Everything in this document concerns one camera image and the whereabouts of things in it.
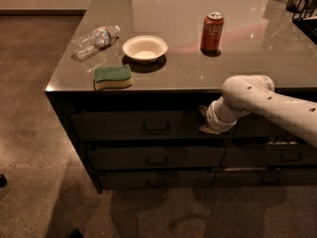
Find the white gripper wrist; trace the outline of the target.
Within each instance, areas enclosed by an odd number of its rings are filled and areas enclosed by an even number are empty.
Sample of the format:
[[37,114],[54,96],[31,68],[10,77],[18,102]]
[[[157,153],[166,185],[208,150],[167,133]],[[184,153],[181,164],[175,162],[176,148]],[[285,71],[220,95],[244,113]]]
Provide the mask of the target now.
[[209,107],[199,106],[198,110],[206,117],[207,124],[201,125],[199,130],[205,134],[219,135],[229,131],[238,120],[249,115],[248,111],[239,110],[227,104],[223,97],[214,100]]

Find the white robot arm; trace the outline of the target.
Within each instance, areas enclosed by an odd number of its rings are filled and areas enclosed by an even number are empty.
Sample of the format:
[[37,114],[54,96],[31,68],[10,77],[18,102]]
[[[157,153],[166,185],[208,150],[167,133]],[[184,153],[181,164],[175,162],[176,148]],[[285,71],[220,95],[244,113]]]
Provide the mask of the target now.
[[219,135],[255,113],[317,147],[317,103],[278,94],[265,75],[235,75],[222,84],[222,96],[198,110],[206,120],[199,130]]

